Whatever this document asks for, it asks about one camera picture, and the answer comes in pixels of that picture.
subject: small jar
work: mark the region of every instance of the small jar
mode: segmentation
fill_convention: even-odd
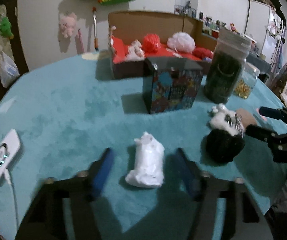
[[[250,39],[220,29],[205,83],[204,94],[208,99],[217,104],[228,102],[243,71],[250,47]]]
[[[257,67],[246,62],[241,78],[236,85],[235,93],[241,98],[247,99],[257,83],[259,74],[260,70]]]

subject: pink plush toy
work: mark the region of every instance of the pink plush toy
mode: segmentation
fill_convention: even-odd
[[[61,16],[60,27],[62,34],[65,38],[71,37],[76,27],[77,16],[74,13],[71,13],[67,16]]]

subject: patterned box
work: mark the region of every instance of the patterned box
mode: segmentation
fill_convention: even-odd
[[[145,60],[143,100],[150,114],[189,109],[202,80],[202,67],[177,57],[150,57]]]

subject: black plush toy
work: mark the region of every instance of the black plush toy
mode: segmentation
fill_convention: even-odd
[[[213,130],[207,136],[206,151],[217,163],[232,162],[245,147],[245,128],[250,124],[257,125],[257,122],[248,111],[230,111],[223,104],[214,106],[212,113],[210,126]]]
[[[207,136],[206,151],[217,163],[229,163],[245,147],[241,135],[232,136],[229,132],[213,129]]]

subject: red tissue paper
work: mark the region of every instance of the red tissue paper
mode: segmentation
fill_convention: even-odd
[[[157,53],[160,48],[160,38],[157,34],[147,34],[143,38],[142,49],[145,53]]]
[[[213,53],[210,50],[205,49],[205,48],[195,48],[192,54],[198,58],[206,58],[206,57],[211,58],[211,59],[213,58]]]

